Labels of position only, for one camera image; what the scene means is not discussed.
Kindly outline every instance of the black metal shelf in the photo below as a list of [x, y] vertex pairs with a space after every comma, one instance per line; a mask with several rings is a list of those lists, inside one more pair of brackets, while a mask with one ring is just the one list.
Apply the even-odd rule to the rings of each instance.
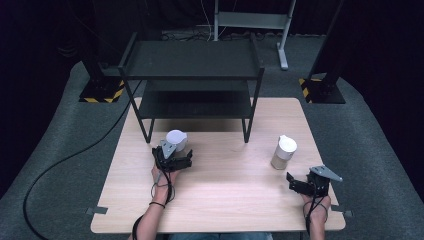
[[247, 81], [148, 81], [143, 119], [249, 118]]
[[[249, 141], [265, 71], [254, 35], [250, 41], [234, 42], [137, 42], [136, 38], [135, 33], [117, 69], [147, 143], [155, 119], [176, 118], [241, 119], [244, 141]], [[129, 80], [148, 81], [140, 107]], [[248, 81], [256, 82], [253, 100]], [[148, 133], [142, 119], [151, 119]]]

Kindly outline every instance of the dark background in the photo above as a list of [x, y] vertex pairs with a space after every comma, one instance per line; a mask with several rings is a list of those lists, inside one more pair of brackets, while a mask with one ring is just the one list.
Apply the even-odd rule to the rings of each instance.
[[[212, 21], [213, 1], [203, 2]], [[290, 34], [326, 34], [339, 3], [298, 0]], [[288, 5], [238, 1], [236, 9], [279, 13]], [[0, 1], [1, 195], [43, 136], [69, 71], [81, 60], [73, 26], [64, 14], [69, 6], [96, 60], [109, 64], [119, 59], [133, 31], [142, 39], [159, 40], [161, 30], [206, 23], [200, 0]], [[221, 10], [232, 8], [233, 2], [221, 1]], [[313, 72], [330, 71], [340, 61], [341, 49], [351, 46], [341, 77], [363, 95], [422, 199], [423, 11], [419, 1], [346, 0]]]

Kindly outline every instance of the hand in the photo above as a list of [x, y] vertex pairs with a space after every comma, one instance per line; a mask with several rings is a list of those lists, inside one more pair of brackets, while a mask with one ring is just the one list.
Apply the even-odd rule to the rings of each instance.
[[[309, 209], [311, 208], [312, 197], [309, 197], [303, 194], [300, 194], [300, 195], [302, 196], [303, 202], [305, 203], [305, 206], [303, 207], [303, 214], [304, 216], [306, 216], [309, 213]], [[324, 225], [325, 221], [327, 220], [327, 211], [331, 206], [331, 198], [329, 196], [325, 196], [324, 198], [316, 198], [315, 202], [317, 203], [320, 202], [322, 206], [318, 205], [312, 211], [311, 222]]]
[[154, 165], [151, 172], [152, 172], [153, 182], [156, 183], [154, 187], [155, 192], [154, 192], [152, 201], [165, 205], [166, 199], [168, 197], [168, 180], [166, 176], [168, 176], [168, 178], [171, 180], [171, 184], [174, 185], [180, 171], [164, 173], [161, 170], [159, 170], [156, 167], [156, 165]]

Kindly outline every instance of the forearm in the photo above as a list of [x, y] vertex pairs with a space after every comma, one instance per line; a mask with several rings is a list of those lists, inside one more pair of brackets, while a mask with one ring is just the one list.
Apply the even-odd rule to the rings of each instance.
[[311, 240], [324, 240], [325, 239], [325, 226], [322, 220], [314, 221], [311, 220], [309, 226]]
[[152, 199], [154, 203], [149, 205], [137, 226], [137, 239], [154, 240], [156, 238], [159, 222], [164, 212], [163, 206], [166, 204], [167, 192], [167, 187], [156, 187], [155, 196]]

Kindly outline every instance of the black stand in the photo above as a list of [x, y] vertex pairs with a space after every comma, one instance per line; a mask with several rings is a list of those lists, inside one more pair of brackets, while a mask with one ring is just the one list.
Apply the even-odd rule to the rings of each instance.
[[63, 12], [75, 33], [78, 54], [90, 75], [90, 81], [80, 95], [80, 102], [115, 102], [122, 93], [123, 83], [120, 77], [106, 77], [100, 69], [96, 56], [81, 29], [81, 23], [69, 1], [63, 1]]
[[303, 95], [305, 97], [306, 102], [308, 103], [346, 103], [340, 90], [336, 85], [336, 82], [339, 76], [341, 75], [344, 67], [348, 63], [350, 53], [353, 50], [353, 47], [355, 46], [355, 40], [353, 42], [351, 41], [350, 43], [344, 46], [343, 51], [338, 57], [338, 61], [336, 61], [335, 65], [331, 68], [331, 70], [327, 72], [326, 76], [322, 80], [312, 79], [312, 75], [316, 73], [317, 62], [320, 61], [320, 57], [322, 56], [322, 50], [328, 43], [327, 39], [330, 36], [334, 24], [339, 16], [340, 9], [343, 6], [343, 2], [344, 0], [340, 1], [336, 14], [330, 25], [326, 40], [324, 41], [320, 52], [318, 53], [318, 57], [314, 62], [314, 65], [308, 75], [308, 78], [299, 80], [300, 86], [302, 87]]

